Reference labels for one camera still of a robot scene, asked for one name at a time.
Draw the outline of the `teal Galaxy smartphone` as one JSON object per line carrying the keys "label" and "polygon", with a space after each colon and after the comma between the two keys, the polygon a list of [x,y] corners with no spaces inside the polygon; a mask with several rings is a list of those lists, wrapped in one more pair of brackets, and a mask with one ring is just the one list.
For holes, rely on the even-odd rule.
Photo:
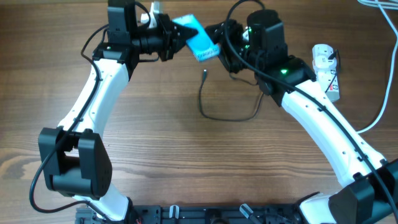
{"label": "teal Galaxy smartphone", "polygon": [[204,62],[205,60],[219,56],[220,47],[213,43],[203,26],[193,14],[177,17],[172,21],[198,31],[198,34],[188,39],[186,44],[199,62]]}

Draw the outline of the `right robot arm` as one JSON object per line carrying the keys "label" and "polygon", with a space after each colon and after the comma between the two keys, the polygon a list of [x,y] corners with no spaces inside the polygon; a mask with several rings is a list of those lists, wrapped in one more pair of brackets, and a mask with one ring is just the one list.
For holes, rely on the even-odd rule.
{"label": "right robot arm", "polygon": [[308,195],[295,204],[294,223],[376,223],[397,214],[397,162],[387,161],[347,122],[322,90],[315,73],[289,55],[278,13],[248,15],[248,28],[227,18],[208,26],[221,45],[220,60],[232,73],[254,72],[260,90],[294,117],[330,163],[339,192]]}

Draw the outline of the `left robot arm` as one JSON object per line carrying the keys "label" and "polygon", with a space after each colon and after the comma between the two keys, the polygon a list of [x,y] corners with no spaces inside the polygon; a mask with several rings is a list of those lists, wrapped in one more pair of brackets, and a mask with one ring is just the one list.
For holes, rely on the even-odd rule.
{"label": "left robot arm", "polygon": [[38,138],[47,188],[85,204],[103,223],[141,223],[129,197],[112,184],[113,167],[102,141],[106,122],[129,83],[141,55],[173,58],[197,30],[180,25],[159,11],[137,22],[137,1],[110,1],[103,39],[88,58],[90,76],[69,113],[56,128],[44,128]]}

